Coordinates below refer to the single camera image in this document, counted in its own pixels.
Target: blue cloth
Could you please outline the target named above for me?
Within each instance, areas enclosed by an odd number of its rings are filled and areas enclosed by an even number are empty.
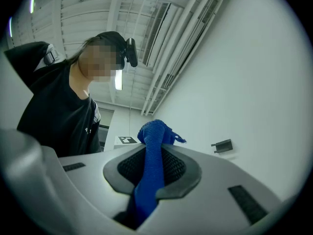
[[[186,140],[158,119],[146,123],[137,137],[146,144],[143,176],[134,189],[135,218],[140,225],[157,207],[156,192],[164,187],[161,144],[174,144],[175,140],[185,143]]]

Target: black cap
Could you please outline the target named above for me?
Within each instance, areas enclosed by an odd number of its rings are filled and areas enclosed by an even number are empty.
[[[121,64],[121,69],[124,69],[125,61],[124,58],[126,56],[126,41],[124,38],[116,31],[107,31],[97,35],[100,39],[106,39],[109,41],[111,45],[117,47],[117,50],[120,52],[120,57],[117,57],[117,62]]]

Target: sleeve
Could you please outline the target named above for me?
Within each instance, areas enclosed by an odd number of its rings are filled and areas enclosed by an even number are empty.
[[[88,154],[101,152],[101,146],[98,136],[101,115],[99,113],[98,105],[96,104],[96,102],[92,100],[92,104],[94,108],[94,115],[93,115],[93,124],[90,131]]]
[[[49,44],[46,42],[34,42],[4,52],[12,67],[27,86],[30,85],[31,75],[45,56],[48,46]]]

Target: dark hair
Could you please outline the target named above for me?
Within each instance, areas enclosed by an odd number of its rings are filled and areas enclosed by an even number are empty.
[[[80,54],[83,53],[83,51],[85,50],[85,48],[89,45],[92,45],[94,42],[99,41],[100,37],[99,36],[95,36],[95,37],[91,37],[88,38],[86,41],[84,41],[84,43],[82,44],[80,50],[78,52],[76,52],[73,56],[71,56],[70,58],[67,59],[67,61],[69,62],[69,64],[74,64],[77,62]]]

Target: person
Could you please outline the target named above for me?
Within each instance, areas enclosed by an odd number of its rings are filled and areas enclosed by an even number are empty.
[[[124,68],[125,48],[124,38],[111,31],[86,40],[64,60],[46,42],[7,50],[6,57],[34,94],[17,129],[52,147],[58,157],[100,152],[101,116],[88,87],[91,81],[109,82]]]

